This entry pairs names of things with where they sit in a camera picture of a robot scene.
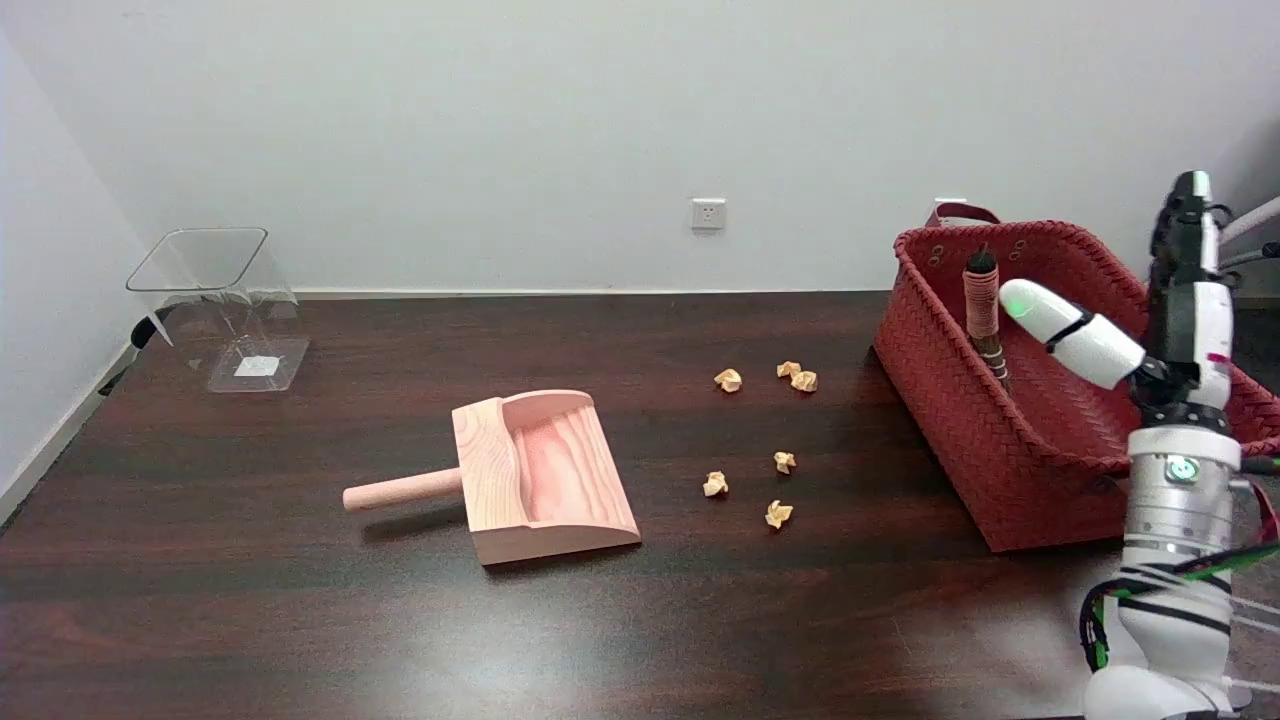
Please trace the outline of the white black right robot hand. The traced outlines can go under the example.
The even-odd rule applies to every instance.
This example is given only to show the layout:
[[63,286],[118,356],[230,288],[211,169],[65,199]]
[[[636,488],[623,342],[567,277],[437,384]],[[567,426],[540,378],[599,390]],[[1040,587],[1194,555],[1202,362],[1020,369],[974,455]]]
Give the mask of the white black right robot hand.
[[1149,245],[1147,327],[1133,340],[1106,316],[1027,279],[998,290],[1005,313],[1073,374],[1130,387],[1142,407],[1222,411],[1231,393],[1233,297],[1219,266],[1210,174],[1187,170],[1157,215]]

